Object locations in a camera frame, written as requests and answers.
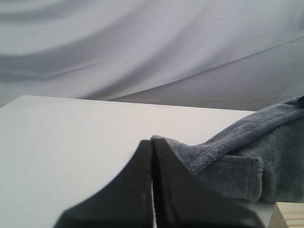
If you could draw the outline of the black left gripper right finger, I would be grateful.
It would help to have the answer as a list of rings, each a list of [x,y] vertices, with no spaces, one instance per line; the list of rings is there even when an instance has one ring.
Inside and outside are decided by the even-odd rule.
[[[152,140],[152,181],[159,228],[261,228],[253,211],[205,186],[167,142]]]

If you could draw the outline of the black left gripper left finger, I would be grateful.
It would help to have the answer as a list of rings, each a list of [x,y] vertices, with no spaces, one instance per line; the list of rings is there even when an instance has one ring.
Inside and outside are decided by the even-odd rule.
[[[104,188],[65,210],[56,228],[152,228],[152,145],[140,141],[132,158]]]

